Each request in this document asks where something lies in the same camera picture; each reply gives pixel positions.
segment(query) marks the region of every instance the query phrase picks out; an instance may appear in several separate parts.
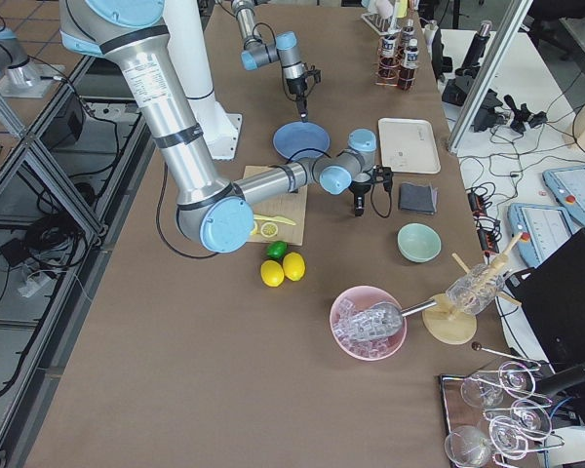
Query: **green bowl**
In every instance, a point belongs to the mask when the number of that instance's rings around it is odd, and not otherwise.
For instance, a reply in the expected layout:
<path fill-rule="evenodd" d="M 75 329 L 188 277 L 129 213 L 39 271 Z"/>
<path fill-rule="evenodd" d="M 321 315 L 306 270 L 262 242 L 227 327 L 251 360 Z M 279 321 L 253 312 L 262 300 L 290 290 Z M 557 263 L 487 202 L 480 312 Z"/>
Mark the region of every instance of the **green bowl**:
<path fill-rule="evenodd" d="M 425 224 L 406 224 L 397 235 L 399 251 L 409 261 L 424 263 L 435 258 L 442 248 L 440 236 Z"/>

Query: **yellow lemon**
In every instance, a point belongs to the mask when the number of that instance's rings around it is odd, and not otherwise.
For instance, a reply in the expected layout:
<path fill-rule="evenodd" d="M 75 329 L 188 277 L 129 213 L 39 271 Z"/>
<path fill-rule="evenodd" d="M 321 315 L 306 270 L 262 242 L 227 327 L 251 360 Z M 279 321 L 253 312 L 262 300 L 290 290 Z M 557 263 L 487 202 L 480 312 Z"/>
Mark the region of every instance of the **yellow lemon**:
<path fill-rule="evenodd" d="M 277 261 L 266 260 L 260 266 L 260 276 L 266 286 L 277 288 L 284 281 L 284 270 Z"/>
<path fill-rule="evenodd" d="M 305 275 L 305 261 L 297 252 L 288 253 L 284 257 L 284 274 L 289 280 L 299 281 Z"/>

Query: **computer monitor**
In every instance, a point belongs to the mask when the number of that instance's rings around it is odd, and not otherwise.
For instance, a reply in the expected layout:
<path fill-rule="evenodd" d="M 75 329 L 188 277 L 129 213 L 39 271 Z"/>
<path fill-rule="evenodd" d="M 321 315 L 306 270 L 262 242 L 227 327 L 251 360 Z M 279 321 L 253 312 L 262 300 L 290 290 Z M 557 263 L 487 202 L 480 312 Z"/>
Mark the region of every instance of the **computer monitor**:
<path fill-rule="evenodd" d="M 539 344 L 562 371 L 585 362 L 585 229 L 577 231 L 519 284 L 508 281 Z M 572 387 L 585 423 L 585 384 Z"/>

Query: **sliced lemon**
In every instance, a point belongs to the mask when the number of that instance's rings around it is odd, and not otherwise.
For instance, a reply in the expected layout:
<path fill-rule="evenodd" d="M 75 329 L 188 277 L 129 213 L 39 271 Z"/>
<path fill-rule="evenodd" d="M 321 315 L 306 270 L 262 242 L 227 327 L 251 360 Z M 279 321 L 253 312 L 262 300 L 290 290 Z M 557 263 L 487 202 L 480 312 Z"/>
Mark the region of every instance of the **sliced lemon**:
<path fill-rule="evenodd" d="M 260 226 L 260 234 L 267 239 L 277 236 L 278 231 L 277 224 L 271 221 L 267 221 Z"/>

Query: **office chair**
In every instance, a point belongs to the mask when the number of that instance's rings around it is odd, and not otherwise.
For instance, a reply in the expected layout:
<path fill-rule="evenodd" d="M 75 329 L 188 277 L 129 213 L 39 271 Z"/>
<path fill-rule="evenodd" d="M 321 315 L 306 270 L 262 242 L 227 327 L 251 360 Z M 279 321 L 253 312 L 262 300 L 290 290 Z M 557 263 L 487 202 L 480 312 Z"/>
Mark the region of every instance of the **office chair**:
<path fill-rule="evenodd" d="M 528 32 L 533 45 L 537 47 L 540 40 L 546 41 L 565 52 L 563 60 L 569 59 L 571 48 L 557 40 L 553 31 L 546 30 L 543 21 L 585 18 L 585 0 L 534 0 L 527 14 L 533 18 Z"/>

